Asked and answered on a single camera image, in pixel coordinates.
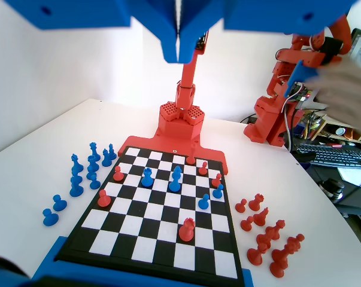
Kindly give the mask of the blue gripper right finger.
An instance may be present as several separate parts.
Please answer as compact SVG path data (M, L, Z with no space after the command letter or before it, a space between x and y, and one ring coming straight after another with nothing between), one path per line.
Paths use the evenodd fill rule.
M180 63L190 63L196 43L224 12L224 1L182 1L180 15Z

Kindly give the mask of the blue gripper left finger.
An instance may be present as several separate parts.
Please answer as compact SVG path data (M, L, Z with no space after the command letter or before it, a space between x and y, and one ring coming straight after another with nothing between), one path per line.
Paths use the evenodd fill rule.
M175 1L132 1L132 16L156 36L168 63L177 63Z

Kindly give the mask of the person's hand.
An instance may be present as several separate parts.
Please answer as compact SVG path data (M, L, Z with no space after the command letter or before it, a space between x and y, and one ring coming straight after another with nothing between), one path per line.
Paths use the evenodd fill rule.
M320 69L305 85L317 90L316 99L331 118L361 131L361 67L345 57Z

